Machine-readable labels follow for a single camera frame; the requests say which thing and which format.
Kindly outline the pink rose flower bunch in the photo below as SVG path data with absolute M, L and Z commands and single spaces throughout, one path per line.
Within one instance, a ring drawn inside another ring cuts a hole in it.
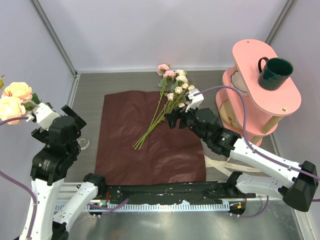
M 165 121 L 165 114 L 171 113 L 175 107 L 184 107 L 186 94 L 195 89 L 193 82 L 187 78 L 187 72 L 182 69 L 172 70 L 169 64 L 160 64 L 156 72 L 161 76 L 158 83 L 160 98 L 147 131 L 133 145 L 134 149 L 141 149 L 146 138 L 157 125 Z

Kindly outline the red wrapping paper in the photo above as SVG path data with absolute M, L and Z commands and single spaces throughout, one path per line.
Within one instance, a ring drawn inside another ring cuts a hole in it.
M 108 185 L 156 185 L 206 180 L 201 140 L 189 129 L 161 122 L 142 147 L 134 144 L 148 130 L 156 108 L 165 104 L 157 91 L 131 90 L 104 97 L 95 174 Z

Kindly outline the cream printed ribbon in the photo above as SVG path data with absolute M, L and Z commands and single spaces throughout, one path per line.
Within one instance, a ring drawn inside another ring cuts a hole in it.
M 231 173 L 235 171 L 240 171 L 252 176 L 268 176 L 266 173 L 260 171 L 257 167 L 253 167 L 239 160 L 227 158 L 215 153 L 205 153 L 204 160 L 207 181 L 226 181 Z

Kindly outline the peach rose stem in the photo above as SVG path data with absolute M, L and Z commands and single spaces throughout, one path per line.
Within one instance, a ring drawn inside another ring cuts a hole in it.
M 0 76 L 0 120 L 25 117 L 43 101 L 26 82 L 11 82 L 5 86 Z

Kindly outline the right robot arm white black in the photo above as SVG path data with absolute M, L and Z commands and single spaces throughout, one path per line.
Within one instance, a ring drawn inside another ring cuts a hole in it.
M 246 163 L 266 177 L 246 173 L 231 174 L 227 182 L 243 194 L 258 194 L 283 200 L 291 208 L 308 212 L 319 186 L 316 166 L 304 161 L 298 163 L 279 157 L 248 142 L 238 133 L 223 127 L 219 118 L 209 108 L 185 111 L 175 107 L 166 113 L 171 129 L 189 128 L 207 147 L 218 155 Z

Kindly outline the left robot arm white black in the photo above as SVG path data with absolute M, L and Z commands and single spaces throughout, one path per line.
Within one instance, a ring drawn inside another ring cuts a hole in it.
M 87 204 L 106 192 L 105 178 L 93 173 L 83 178 L 79 189 L 67 204 L 55 211 L 58 195 L 68 169 L 81 152 L 78 139 L 86 122 L 68 105 L 59 115 L 47 104 L 40 103 L 25 116 L 40 127 L 31 135 L 44 148 L 32 159 L 31 187 L 27 187 L 5 173 L 0 175 L 26 190 L 30 196 L 27 219 L 19 240 L 66 240 L 69 232 Z

